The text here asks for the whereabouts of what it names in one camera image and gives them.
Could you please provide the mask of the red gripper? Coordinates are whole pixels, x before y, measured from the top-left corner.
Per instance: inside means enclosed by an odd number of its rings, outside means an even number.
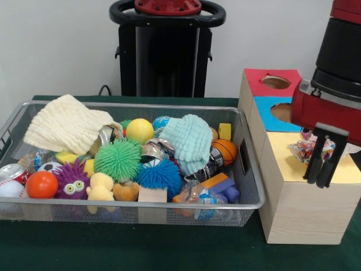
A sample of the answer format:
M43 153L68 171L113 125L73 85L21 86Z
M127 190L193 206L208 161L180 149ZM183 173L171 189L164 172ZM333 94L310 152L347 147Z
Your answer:
M291 123L308 130L319 128L345 136L337 139L331 157L323 163L321 154L325 144L325 133L313 132L317 140L303 178L309 184L316 182L317 187L324 188L329 187L331 183L344 152L346 140L354 145L360 144L360 109L315 96L312 94L313 90L310 84L297 85L291 102Z

